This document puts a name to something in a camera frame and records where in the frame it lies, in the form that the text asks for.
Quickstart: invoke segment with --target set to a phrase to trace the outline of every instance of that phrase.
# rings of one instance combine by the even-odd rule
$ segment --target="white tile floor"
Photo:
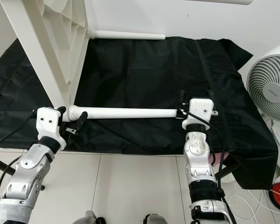
[[[9,163],[23,150],[0,149],[0,160]],[[88,153],[58,153],[39,195],[30,224],[72,224],[93,210],[108,224],[142,224],[149,213],[163,215],[169,224],[189,224],[190,197],[185,176],[185,159],[180,156],[135,156]],[[258,203],[236,182],[223,183],[226,199],[233,194]],[[260,199],[260,191],[252,191]],[[263,204],[274,209],[263,195]],[[252,217],[241,199],[231,200],[231,209],[242,218]],[[261,207],[259,224],[280,224],[280,214]],[[255,224],[255,220],[238,224]]]

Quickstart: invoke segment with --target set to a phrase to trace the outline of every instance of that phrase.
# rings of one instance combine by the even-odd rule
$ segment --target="black fabric cover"
[[[92,107],[176,108],[207,97],[219,116],[211,123],[222,133],[228,165],[245,189],[270,187],[278,149],[245,90],[237,70],[251,54],[228,40],[94,40],[88,44],[75,104]],[[32,109],[52,106],[18,41],[0,59],[0,137],[15,129]],[[178,119],[87,120],[66,150],[119,154],[182,154],[185,131]],[[26,148],[36,141],[35,121],[1,144]],[[216,152],[221,143],[208,131]]]

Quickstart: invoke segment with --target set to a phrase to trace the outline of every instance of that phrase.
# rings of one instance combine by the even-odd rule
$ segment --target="pink object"
[[[213,165],[213,167],[214,167],[215,165],[217,165],[217,164],[220,163],[221,155],[222,155],[222,153],[215,153],[216,162],[215,162],[215,164]],[[229,155],[229,153],[225,153],[225,154],[224,154],[224,159],[226,159],[226,157],[227,157],[228,155]],[[213,155],[212,155],[212,154],[209,155],[209,162],[210,162],[210,163],[213,162]]]

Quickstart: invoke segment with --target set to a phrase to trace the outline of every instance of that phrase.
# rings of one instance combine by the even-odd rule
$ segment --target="fan grille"
[[[264,89],[269,85],[280,89],[280,56],[268,57],[255,64],[249,73],[247,85],[256,106],[267,116],[280,121],[280,100],[273,101],[264,94]]]

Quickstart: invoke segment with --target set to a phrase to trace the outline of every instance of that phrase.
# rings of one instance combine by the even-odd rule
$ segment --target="white pvc pipe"
[[[208,1],[208,2],[218,2],[218,3],[229,3],[238,5],[249,5],[253,0],[191,0],[191,1]]]
[[[164,40],[164,34],[143,34],[117,31],[89,29],[91,39],[137,39],[137,40]]]
[[[133,108],[100,108],[78,107],[70,105],[63,115],[63,121],[78,120],[86,111],[87,119],[124,119],[124,118],[175,118],[176,110],[172,109],[133,109]]]

